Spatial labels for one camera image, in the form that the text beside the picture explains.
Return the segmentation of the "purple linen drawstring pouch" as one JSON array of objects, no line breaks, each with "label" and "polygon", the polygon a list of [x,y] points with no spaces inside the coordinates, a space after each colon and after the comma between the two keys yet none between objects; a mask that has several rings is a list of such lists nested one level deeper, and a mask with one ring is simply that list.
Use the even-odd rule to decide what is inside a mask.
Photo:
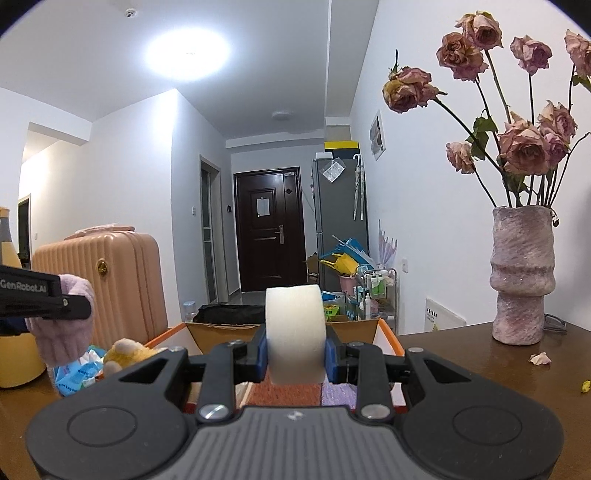
[{"label": "purple linen drawstring pouch", "polygon": [[328,379],[322,383],[322,406],[348,406],[356,407],[356,386],[344,384],[332,384]]}]

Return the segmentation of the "lilac fluffy scrunchie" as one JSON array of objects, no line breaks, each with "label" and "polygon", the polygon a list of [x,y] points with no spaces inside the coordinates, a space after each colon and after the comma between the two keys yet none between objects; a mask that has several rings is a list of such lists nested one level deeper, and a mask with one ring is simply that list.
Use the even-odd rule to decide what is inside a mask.
[{"label": "lilac fluffy scrunchie", "polygon": [[[84,296],[94,313],[94,291],[84,278],[60,275],[62,292]],[[77,361],[91,344],[93,315],[84,320],[44,320],[40,317],[26,318],[28,331],[34,336],[39,355],[48,367],[65,366]]]}]

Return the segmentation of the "white round sponge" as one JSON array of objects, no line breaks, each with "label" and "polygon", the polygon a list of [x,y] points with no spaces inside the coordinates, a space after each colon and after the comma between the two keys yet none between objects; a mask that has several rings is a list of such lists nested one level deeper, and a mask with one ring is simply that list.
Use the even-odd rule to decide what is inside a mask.
[{"label": "white round sponge", "polygon": [[266,341],[273,384],[324,382],[326,337],[318,285],[266,290]]}]

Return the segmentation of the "yellow plush toy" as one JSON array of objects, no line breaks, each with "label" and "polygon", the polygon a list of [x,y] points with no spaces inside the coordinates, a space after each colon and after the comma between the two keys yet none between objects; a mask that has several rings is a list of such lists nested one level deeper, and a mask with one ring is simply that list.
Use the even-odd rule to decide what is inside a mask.
[{"label": "yellow plush toy", "polygon": [[108,378],[160,352],[127,338],[117,340],[103,357],[103,376]]}]

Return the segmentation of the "red cardboard pumpkin box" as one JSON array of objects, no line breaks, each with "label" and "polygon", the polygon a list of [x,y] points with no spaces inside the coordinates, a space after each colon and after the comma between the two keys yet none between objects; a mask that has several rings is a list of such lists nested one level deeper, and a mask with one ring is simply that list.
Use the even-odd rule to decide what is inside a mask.
[{"label": "red cardboard pumpkin box", "polygon": [[[383,353],[401,356],[404,348],[387,323],[382,320],[329,322],[342,343],[360,341],[379,347]],[[141,345],[130,339],[120,339],[103,358],[99,379],[112,376],[164,349],[183,347],[190,355],[204,355],[218,344],[231,340],[252,340],[256,325],[179,324],[148,343]],[[308,367],[319,373],[325,362],[325,348],[318,333],[286,332],[270,340],[270,371],[283,380],[295,380]],[[356,406],[356,387],[349,384],[274,385],[270,378],[259,384],[243,382],[235,387],[236,404],[257,406]]]}]

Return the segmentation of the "black bag on floor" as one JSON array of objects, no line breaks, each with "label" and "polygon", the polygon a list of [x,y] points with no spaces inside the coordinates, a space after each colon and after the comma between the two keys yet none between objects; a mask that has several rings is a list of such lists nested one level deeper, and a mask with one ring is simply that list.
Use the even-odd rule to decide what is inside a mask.
[{"label": "black bag on floor", "polygon": [[202,305],[192,318],[193,323],[209,325],[260,325],[266,323],[263,305]]}]

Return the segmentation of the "yellow thermos jug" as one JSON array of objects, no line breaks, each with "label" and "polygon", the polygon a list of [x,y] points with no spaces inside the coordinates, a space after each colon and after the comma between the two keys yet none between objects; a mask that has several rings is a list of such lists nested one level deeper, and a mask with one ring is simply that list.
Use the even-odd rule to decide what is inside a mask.
[{"label": "yellow thermos jug", "polygon": [[[21,268],[21,261],[12,242],[10,211],[1,207],[1,265]],[[2,389],[25,385],[46,370],[34,336],[28,332],[23,318],[1,319]]]}]

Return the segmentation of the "blue tissue pack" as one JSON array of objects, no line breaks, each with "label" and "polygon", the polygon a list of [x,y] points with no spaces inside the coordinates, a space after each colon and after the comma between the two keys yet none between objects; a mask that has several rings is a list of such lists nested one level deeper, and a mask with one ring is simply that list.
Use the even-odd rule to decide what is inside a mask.
[{"label": "blue tissue pack", "polygon": [[79,359],[64,366],[50,367],[48,374],[57,393],[68,397],[92,385],[102,373],[105,354],[105,350],[90,345]]}]

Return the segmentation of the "pink ribbed suitcase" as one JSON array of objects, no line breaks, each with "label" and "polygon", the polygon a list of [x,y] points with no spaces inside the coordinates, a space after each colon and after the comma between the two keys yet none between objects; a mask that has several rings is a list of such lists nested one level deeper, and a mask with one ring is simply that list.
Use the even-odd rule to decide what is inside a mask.
[{"label": "pink ribbed suitcase", "polygon": [[100,226],[39,247],[36,271],[87,279],[95,293],[92,343],[108,349],[121,339],[145,344],[167,330],[156,240],[132,226]]}]

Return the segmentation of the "yellow blue bags pile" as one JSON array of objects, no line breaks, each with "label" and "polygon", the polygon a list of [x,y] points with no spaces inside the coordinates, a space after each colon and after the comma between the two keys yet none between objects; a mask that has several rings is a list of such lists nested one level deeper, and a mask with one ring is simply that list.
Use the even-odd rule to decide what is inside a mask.
[{"label": "yellow blue bags pile", "polygon": [[334,237],[338,245],[332,251],[322,255],[320,262],[341,276],[355,276],[359,269],[373,270],[377,263],[370,258],[361,243],[355,238],[342,241]]}]

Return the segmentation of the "dark brown entrance door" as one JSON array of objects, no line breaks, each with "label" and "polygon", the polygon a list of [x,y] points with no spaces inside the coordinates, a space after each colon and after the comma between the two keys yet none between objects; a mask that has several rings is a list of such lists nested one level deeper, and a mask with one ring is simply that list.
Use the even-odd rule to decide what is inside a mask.
[{"label": "dark brown entrance door", "polygon": [[300,170],[235,174],[235,222],[242,291],[307,282]]}]

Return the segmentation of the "grey refrigerator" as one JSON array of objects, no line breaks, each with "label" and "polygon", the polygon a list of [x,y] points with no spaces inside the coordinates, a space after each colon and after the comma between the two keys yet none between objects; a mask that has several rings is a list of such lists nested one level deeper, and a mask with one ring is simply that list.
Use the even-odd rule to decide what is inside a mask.
[{"label": "grey refrigerator", "polygon": [[[324,171],[338,163],[345,167],[334,181],[324,175]],[[355,195],[356,160],[315,159],[312,161],[312,197],[315,202],[315,238],[318,258],[332,260],[329,252],[339,246],[339,240],[353,238],[369,252],[367,219],[360,213],[353,220],[353,195]]]}]

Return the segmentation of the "fallen rose petal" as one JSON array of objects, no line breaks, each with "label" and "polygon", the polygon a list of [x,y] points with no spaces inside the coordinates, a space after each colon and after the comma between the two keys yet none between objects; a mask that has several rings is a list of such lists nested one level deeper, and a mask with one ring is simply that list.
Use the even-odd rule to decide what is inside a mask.
[{"label": "fallen rose petal", "polygon": [[535,366],[545,366],[550,365],[552,360],[546,352],[540,352],[538,354],[531,355],[529,362]]}]

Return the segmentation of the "pink textured ceramic vase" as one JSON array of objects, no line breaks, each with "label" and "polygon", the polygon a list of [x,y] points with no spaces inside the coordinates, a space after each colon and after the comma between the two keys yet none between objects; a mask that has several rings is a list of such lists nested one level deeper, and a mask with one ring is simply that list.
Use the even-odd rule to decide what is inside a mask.
[{"label": "pink textured ceramic vase", "polygon": [[551,212],[543,206],[493,210],[490,285],[498,293],[493,338],[530,346],[543,337],[544,299],[556,286]]}]

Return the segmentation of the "black eyeglasses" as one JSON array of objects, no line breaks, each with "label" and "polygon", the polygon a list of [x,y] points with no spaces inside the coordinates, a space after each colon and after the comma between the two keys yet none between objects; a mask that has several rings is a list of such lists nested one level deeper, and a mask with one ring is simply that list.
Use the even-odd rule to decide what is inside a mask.
[{"label": "black eyeglasses", "polygon": [[567,332],[567,322],[552,314],[544,315],[544,330],[546,332],[565,334]]}]

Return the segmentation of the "yellow black box on fridge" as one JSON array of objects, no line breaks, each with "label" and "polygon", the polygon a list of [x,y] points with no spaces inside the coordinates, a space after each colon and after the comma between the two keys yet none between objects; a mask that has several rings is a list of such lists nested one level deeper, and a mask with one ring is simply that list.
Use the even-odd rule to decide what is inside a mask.
[{"label": "yellow black box on fridge", "polygon": [[358,149],[359,143],[352,140],[325,141],[325,150]]}]

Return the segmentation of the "dried pink rose bouquet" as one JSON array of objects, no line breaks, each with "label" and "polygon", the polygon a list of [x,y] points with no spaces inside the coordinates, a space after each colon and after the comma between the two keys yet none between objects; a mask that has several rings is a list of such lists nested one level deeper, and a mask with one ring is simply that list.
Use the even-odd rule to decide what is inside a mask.
[{"label": "dried pink rose bouquet", "polygon": [[463,141],[447,143],[446,157],[454,170],[479,178],[478,165],[488,162],[498,172],[510,208],[530,205],[552,208],[581,134],[571,102],[549,100],[538,108],[534,76],[550,66],[553,51],[529,35],[513,38],[509,50],[527,76],[525,115],[514,111],[502,87],[492,52],[503,46],[500,22],[487,11],[464,14],[443,36],[436,52],[440,67],[453,78],[475,85],[482,111],[472,123],[461,119],[444,100],[431,73],[394,63],[382,88],[389,110],[404,114],[436,104],[465,131]]}]

